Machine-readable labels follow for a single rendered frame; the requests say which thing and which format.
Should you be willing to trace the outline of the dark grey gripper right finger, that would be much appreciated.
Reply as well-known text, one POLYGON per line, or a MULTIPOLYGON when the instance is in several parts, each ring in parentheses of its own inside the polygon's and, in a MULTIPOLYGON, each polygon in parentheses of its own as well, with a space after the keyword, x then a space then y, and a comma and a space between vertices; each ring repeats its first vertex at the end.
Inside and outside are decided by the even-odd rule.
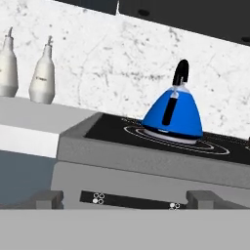
POLYGON ((242 209, 243 206, 223 200, 210 190, 189 190, 187 192, 188 209, 242 209))

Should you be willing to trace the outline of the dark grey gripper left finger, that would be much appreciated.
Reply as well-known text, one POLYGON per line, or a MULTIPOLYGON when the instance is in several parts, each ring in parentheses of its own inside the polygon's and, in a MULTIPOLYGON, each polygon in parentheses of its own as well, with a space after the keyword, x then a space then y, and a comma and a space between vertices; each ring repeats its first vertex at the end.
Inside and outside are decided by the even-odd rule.
POLYGON ((63 191, 44 190, 36 192, 28 200, 21 203, 12 204, 10 209, 62 209, 63 191))

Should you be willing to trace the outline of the grey stove with black hob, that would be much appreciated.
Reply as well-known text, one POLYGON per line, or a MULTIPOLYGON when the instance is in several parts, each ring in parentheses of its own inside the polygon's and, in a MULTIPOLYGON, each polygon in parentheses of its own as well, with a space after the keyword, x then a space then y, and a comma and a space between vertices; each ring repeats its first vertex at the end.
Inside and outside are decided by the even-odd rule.
POLYGON ((204 133, 178 144, 150 136, 136 119, 92 113, 60 134, 52 188, 70 209, 83 206, 83 190, 177 202, 209 190, 250 207, 250 143, 204 133))

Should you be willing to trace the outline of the grey-blue base cupboard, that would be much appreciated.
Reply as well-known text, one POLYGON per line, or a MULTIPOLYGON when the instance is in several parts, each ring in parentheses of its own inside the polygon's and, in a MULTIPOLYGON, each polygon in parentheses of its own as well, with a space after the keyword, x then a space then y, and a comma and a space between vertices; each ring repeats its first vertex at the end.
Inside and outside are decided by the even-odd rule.
POLYGON ((51 188, 55 158, 0 150, 0 204, 27 200, 51 188))

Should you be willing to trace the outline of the white bottle with spout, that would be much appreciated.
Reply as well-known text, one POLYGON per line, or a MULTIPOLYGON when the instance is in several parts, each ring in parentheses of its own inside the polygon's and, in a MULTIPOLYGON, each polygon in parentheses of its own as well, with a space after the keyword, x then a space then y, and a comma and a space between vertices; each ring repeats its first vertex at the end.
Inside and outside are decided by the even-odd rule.
POLYGON ((0 97, 13 98, 19 88, 17 58, 14 53, 12 28, 5 35, 0 51, 0 97))
POLYGON ((55 66, 52 60, 52 37, 44 46, 28 89, 29 98, 39 104, 51 104, 55 97, 55 66))

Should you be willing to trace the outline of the dark range hood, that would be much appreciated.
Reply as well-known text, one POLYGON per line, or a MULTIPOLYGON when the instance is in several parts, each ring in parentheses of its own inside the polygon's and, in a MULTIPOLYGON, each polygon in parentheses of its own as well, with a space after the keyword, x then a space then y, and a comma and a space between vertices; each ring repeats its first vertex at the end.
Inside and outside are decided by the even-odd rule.
POLYGON ((250 47, 250 0, 119 0, 119 13, 250 47))

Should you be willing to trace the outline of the dark wall cupboard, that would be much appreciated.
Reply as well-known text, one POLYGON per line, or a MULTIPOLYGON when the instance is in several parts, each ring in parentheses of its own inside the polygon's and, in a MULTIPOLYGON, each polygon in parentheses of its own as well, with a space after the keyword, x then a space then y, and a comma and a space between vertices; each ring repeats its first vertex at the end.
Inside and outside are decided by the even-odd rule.
POLYGON ((115 15, 118 0, 56 0, 65 4, 115 15))

